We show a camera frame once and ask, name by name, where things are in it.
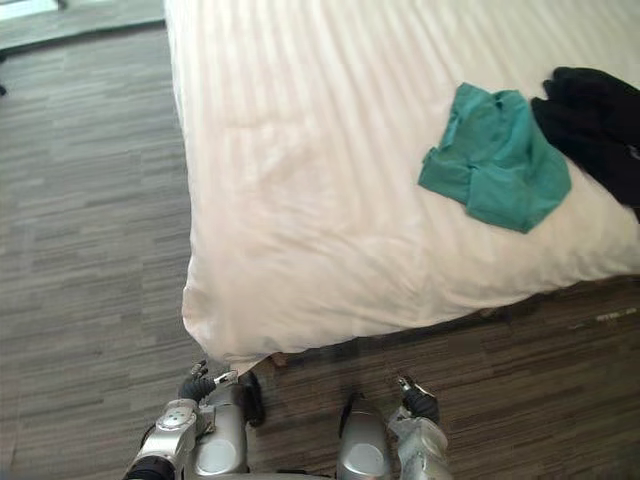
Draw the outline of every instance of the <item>wood-patterned floor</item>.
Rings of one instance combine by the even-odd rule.
[[[0,78],[2,470],[117,479],[201,355],[179,316],[190,217],[165,33],[10,58]],[[640,477],[639,307],[617,279],[261,365],[251,465],[332,474],[348,394],[388,414],[402,371],[438,394],[458,478]]]

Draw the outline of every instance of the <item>gray floor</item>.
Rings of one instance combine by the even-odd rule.
[[[162,0],[67,0],[67,3],[66,10],[0,21],[0,50],[164,19]]]
[[[165,33],[23,55],[0,78],[1,466],[117,479],[201,354],[179,315],[190,217]],[[401,370],[439,395],[459,478],[640,476],[638,307],[638,282],[614,279],[261,365],[252,467],[332,474],[347,395],[389,413]]]

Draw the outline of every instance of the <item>mattress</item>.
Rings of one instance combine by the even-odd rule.
[[[523,235],[416,185],[456,87],[554,67],[637,85],[635,0],[166,1],[192,205],[189,333],[246,369],[640,271],[633,213],[568,161]]]

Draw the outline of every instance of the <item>black garment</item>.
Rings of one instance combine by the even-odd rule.
[[[591,68],[559,67],[533,114],[549,143],[640,219],[640,91]]]

